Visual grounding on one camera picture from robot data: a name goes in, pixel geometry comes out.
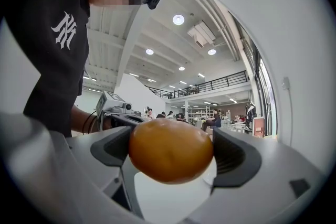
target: recessed light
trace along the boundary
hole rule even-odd
[[[211,49],[208,51],[208,54],[209,55],[214,55],[216,53],[216,50],[215,49]]]
[[[146,50],[146,53],[149,54],[149,55],[152,55],[154,53],[154,50],[152,49],[147,49]]]
[[[184,17],[181,14],[176,14],[173,17],[173,23],[176,25],[181,25],[184,23]]]
[[[102,92],[102,91],[97,91],[97,90],[94,90],[94,89],[89,89],[89,91],[93,91],[93,92]]]

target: printed logo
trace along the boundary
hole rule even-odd
[[[61,44],[61,49],[64,48],[64,42],[67,42],[67,47],[68,49],[70,49],[70,42],[72,40],[72,38],[74,37],[75,33],[76,33],[76,23],[74,22],[73,16],[71,15],[71,20],[70,19],[70,15],[67,14],[66,12],[65,16],[63,18],[63,20],[58,24],[58,26],[56,26],[55,28],[51,29],[58,33],[61,31],[61,33],[59,33],[58,37],[56,38],[56,44],[60,43]]]

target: railing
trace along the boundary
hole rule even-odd
[[[201,83],[199,85],[195,85],[192,87],[185,88],[183,90],[178,90],[174,92],[163,91],[155,88],[148,87],[153,93],[155,93],[158,97],[174,99],[178,97],[183,97],[191,94],[197,94],[206,91],[213,91],[225,87],[230,87],[233,85],[241,84],[247,82],[246,71],[241,71],[226,77],[222,77],[219,79],[215,79],[212,81],[208,81],[205,83]]]
[[[156,88],[152,88],[152,87],[148,87],[147,85],[145,85],[148,89],[150,89],[152,91],[152,93],[154,93],[156,96],[160,97],[160,98],[167,98],[167,99],[171,99],[172,98],[172,92],[168,92],[168,91],[163,91],[163,90],[159,90]]]

